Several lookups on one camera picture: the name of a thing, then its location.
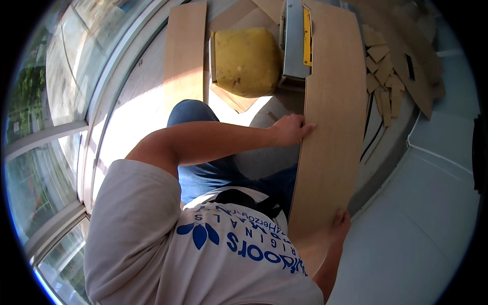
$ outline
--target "glass pane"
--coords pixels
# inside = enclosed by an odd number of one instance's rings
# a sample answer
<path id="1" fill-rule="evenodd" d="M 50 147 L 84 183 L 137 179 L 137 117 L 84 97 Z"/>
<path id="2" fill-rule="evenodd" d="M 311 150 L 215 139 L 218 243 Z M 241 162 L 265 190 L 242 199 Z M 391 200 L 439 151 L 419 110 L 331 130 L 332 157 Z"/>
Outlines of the glass pane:
<path id="1" fill-rule="evenodd" d="M 6 142 L 83 120 L 105 63 L 150 2 L 55 2 L 33 33 L 14 84 Z"/>
<path id="2" fill-rule="evenodd" d="M 5 165 L 9 207 L 20 241 L 77 199 L 80 133 L 29 150 Z"/>
<path id="3" fill-rule="evenodd" d="M 42 277 L 66 304 L 91 304 L 86 296 L 83 273 L 89 224 L 84 218 L 37 265 Z"/>

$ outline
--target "blue jeans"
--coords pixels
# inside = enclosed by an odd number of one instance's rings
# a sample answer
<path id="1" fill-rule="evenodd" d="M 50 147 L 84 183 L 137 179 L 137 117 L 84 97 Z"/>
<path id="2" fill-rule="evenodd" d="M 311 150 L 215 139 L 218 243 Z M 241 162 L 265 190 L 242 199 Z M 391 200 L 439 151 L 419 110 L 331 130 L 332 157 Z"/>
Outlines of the blue jeans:
<path id="1" fill-rule="evenodd" d="M 193 121 L 219 122 L 219 119 L 207 104 L 196 100 L 183 100 L 171 111 L 167 126 Z M 285 196 L 285 202 L 280 206 L 288 218 L 297 167 L 296 164 L 265 178 L 249 179 L 241 174 L 234 162 L 233 155 L 199 165 L 178 166 L 182 188 L 181 200 L 187 204 L 198 196 L 219 187 L 243 186 L 268 196 L 282 193 Z"/>

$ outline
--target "yellow kneeling pad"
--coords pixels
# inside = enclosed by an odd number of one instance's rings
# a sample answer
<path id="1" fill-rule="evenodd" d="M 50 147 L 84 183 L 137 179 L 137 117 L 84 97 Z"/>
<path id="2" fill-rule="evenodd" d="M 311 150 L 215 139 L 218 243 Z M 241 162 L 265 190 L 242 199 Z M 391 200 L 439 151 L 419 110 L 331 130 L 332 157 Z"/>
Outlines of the yellow kneeling pad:
<path id="1" fill-rule="evenodd" d="M 245 98 L 274 91 L 281 73 L 282 53 L 265 28 L 215 33 L 217 86 Z"/>

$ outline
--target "black strap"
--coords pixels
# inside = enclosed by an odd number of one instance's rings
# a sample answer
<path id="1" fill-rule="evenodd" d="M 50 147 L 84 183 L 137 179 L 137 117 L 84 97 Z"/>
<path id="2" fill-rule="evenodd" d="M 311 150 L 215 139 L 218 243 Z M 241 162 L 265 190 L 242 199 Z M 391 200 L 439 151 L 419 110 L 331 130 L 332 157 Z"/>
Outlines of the black strap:
<path id="1" fill-rule="evenodd" d="M 263 201 L 256 203 L 251 196 L 241 192 L 238 189 L 232 188 L 220 192 L 214 200 L 210 200 L 209 202 L 222 204 L 234 203 L 242 205 L 261 212 L 273 219 L 276 218 L 282 210 L 280 204 L 285 202 L 285 196 L 282 193 L 279 193 L 278 195 L 269 196 Z"/>

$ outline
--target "hand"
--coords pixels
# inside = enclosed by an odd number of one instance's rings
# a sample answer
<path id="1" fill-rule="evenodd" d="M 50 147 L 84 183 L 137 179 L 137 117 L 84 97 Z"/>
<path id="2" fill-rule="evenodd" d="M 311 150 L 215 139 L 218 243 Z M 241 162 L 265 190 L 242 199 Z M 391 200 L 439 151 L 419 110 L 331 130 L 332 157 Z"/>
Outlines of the hand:
<path id="1" fill-rule="evenodd" d="M 336 216 L 334 218 L 334 223 L 329 232 L 330 244 L 341 245 L 346 239 L 346 235 L 351 228 L 350 214 L 346 210 L 344 213 L 341 209 L 337 210 Z"/>
<path id="2" fill-rule="evenodd" d="M 302 143 L 302 139 L 317 128 L 316 124 L 309 123 L 302 127 L 304 117 L 298 114 L 284 116 L 268 130 L 271 132 L 276 146 L 291 146 Z"/>

